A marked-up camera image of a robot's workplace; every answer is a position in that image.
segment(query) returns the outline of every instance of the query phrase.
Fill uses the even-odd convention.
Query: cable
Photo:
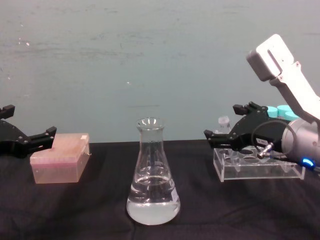
[[[316,166],[313,171],[315,171],[320,176],[320,167]]]
[[[285,126],[288,128],[288,130],[292,133],[292,136],[293,136],[292,148],[291,148],[289,151],[287,151],[287,152],[278,153],[278,154],[274,153],[274,154],[273,154],[273,156],[275,156],[275,157],[286,156],[286,155],[288,155],[289,153],[291,153],[291,151],[295,148],[296,141],[297,141],[297,135],[296,135],[295,131],[292,129],[292,127],[291,127],[289,124],[285,123],[284,121],[271,120],[271,121],[263,122],[263,123],[261,123],[260,125],[258,125],[258,126],[252,131],[252,133],[251,133],[251,144],[252,144],[258,151],[260,151],[259,148],[257,147],[257,145],[255,144],[254,135],[255,135],[256,131],[257,131],[259,128],[261,128],[261,127],[263,127],[263,126],[265,126],[265,125],[268,125],[268,124],[272,124],[272,123],[278,123],[278,124],[285,125]]]

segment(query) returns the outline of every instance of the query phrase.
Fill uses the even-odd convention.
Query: glass flask
[[[144,225],[172,220],[180,210],[180,200],[172,178],[163,141],[163,121],[146,117],[137,121],[140,151],[127,199],[130,217]]]

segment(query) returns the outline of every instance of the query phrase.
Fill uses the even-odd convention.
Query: sticker
[[[268,141],[260,139],[260,138],[256,138],[256,142],[258,144],[262,144],[262,145],[265,145],[265,146],[267,146],[269,144]]]
[[[171,197],[172,197],[172,201],[175,203],[176,201],[178,201],[178,193],[177,193],[177,190],[176,188],[174,188],[171,192]]]

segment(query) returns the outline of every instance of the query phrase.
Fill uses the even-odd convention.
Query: painted wall
[[[247,53],[280,34],[320,94],[320,2],[302,0],[2,0],[0,105],[26,134],[54,125],[92,142],[138,141],[136,120],[166,120],[166,140],[204,139],[232,105],[283,104]]]

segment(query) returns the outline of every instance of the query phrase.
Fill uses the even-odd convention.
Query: pink pipette tip box
[[[88,133],[56,134],[51,149],[30,157],[35,183],[77,183],[90,155]]]

